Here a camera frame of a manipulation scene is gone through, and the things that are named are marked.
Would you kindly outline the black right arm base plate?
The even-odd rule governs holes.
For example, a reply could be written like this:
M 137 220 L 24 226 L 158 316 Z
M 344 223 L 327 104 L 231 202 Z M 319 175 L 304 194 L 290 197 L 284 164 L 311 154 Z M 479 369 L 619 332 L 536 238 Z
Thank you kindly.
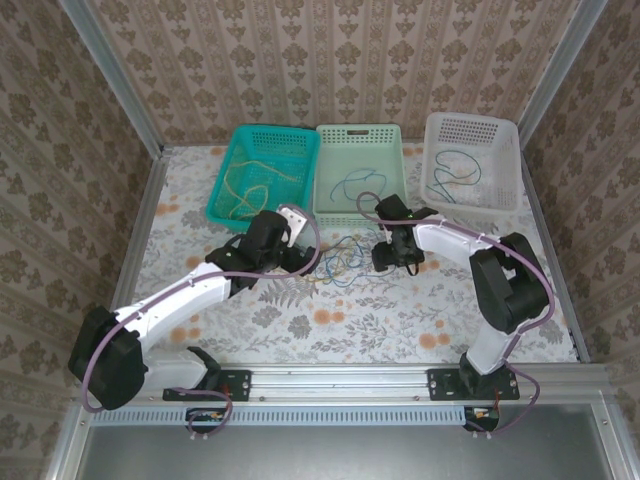
M 520 399 L 516 377 L 506 368 L 489 375 L 472 373 L 467 380 L 463 379 L 459 368 L 430 369 L 427 371 L 427 380 L 430 399 L 433 401 Z

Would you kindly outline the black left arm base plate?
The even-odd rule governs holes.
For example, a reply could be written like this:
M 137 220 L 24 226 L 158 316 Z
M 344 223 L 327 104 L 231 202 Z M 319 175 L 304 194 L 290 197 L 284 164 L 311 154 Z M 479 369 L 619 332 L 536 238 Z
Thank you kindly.
M 200 395 L 200 392 L 211 390 L 226 395 L 232 402 L 246 402 L 249 400 L 251 380 L 250 370 L 222 369 L 216 373 L 206 373 L 189 393 L 165 389 L 162 399 L 169 402 L 222 401 L 222 398 L 211 394 Z

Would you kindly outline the teal plastic mesh basket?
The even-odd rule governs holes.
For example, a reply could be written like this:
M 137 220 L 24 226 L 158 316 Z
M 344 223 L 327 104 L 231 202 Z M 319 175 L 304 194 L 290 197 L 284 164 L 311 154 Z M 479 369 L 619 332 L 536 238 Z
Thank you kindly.
M 320 135 L 262 124 L 235 129 L 205 208 L 206 219 L 244 232 L 254 216 L 282 204 L 309 206 Z

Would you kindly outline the white plastic mesh basket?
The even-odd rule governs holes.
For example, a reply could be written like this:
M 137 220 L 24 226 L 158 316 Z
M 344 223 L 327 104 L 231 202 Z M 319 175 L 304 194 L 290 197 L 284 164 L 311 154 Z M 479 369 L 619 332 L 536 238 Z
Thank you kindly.
M 517 213 L 523 182 L 516 125 L 477 114 L 430 114 L 420 196 L 429 207 L 450 215 L 500 218 Z

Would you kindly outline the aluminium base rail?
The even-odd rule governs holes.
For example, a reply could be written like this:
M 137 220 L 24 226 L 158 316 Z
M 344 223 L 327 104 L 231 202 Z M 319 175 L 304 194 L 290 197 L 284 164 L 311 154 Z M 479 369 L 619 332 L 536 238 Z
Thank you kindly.
M 252 372 L 249 400 L 235 404 L 263 403 L 382 403 L 409 404 L 435 402 L 480 403 L 489 401 L 430 399 L 427 371 L 453 368 L 447 364 L 416 365 L 233 365 L 230 370 Z M 536 398 L 539 403 L 589 403 L 613 397 L 613 389 L 605 369 L 595 364 L 554 363 L 520 364 L 509 369 L 519 386 L 519 400 L 501 400 L 526 403 Z M 151 402 L 169 404 L 220 404 L 226 395 L 216 391 L 200 392 L 222 398 L 222 401 L 169 402 L 162 399 L 165 389 L 189 393 L 195 386 L 186 381 L 186 367 L 165 365 L 148 375 L 148 382 L 140 390 L 117 405 L 138 405 Z

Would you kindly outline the grey metal panel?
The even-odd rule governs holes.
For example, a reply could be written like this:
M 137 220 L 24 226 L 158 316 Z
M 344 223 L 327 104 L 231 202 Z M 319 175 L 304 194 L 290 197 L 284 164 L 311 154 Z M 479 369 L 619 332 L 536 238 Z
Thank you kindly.
M 175 427 L 93 430 L 77 480 L 613 480 L 588 433 L 563 439 L 461 428 Z

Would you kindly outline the aluminium frame post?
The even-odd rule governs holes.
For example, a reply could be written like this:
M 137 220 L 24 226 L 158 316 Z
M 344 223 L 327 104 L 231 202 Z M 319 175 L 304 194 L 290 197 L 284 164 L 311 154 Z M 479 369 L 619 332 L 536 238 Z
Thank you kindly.
M 552 54 L 518 122 L 521 149 L 524 149 L 568 75 L 608 0 L 580 0 L 572 19 Z
M 92 12 L 88 0 L 60 0 L 60 3 L 147 152 L 153 160 L 159 159 L 164 141 L 129 80 L 125 68 L 118 60 L 97 16 Z

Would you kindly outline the aluminium side rail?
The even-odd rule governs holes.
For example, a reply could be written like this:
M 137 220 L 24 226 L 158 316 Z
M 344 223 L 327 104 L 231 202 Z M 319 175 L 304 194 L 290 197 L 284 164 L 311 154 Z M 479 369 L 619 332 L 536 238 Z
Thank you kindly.
M 170 151 L 164 152 L 154 160 L 144 189 L 140 208 L 131 233 L 123 266 L 113 296 L 110 311 L 115 314 L 114 323 L 108 321 L 109 329 L 105 331 L 105 337 L 111 340 L 122 329 L 121 322 L 133 315 L 137 316 L 139 307 L 136 307 L 134 295 L 137 280 L 142 268 L 149 234 L 153 225 L 155 212 L 159 203 L 162 190 L 166 184 Z
M 580 324 L 576 316 L 576 312 L 571 301 L 571 297 L 562 273 L 562 269 L 553 245 L 553 241 L 547 226 L 544 212 L 541 203 L 538 199 L 537 192 L 534 186 L 534 182 L 529 171 L 526 157 L 524 153 L 521 153 L 522 164 L 522 179 L 525 187 L 529 204 L 536 222 L 536 227 L 541 238 L 541 243 L 544 248 L 549 270 L 553 278 L 553 284 L 555 293 L 559 299 L 562 313 L 567 322 L 567 328 L 569 330 L 574 349 L 576 351 L 577 359 L 580 363 L 590 363 L 591 357 L 584 340 L 584 336 L 581 332 Z

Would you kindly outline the floral table cloth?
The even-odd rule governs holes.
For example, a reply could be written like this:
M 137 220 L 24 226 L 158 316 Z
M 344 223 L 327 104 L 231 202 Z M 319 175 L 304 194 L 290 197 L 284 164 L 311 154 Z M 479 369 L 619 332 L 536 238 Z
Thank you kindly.
M 191 272 L 229 231 L 205 208 L 225 149 L 173 147 L 135 298 Z M 484 320 L 469 270 L 427 254 L 419 273 L 376 272 L 374 224 L 324 229 L 326 253 L 309 276 L 261 280 L 166 333 L 156 352 L 198 346 L 222 363 L 455 363 Z

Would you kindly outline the mint green plastic basket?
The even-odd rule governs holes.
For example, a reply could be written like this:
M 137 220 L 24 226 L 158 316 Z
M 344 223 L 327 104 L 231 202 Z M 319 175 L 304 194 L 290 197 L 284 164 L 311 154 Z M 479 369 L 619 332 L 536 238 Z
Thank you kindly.
M 400 127 L 395 124 L 326 124 L 316 128 L 318 151 L 312 210 L 322 227 L 359 227 L 377 201 L 358 195 L 371 191 L 381 198 L 397 194 L 407 200 Z

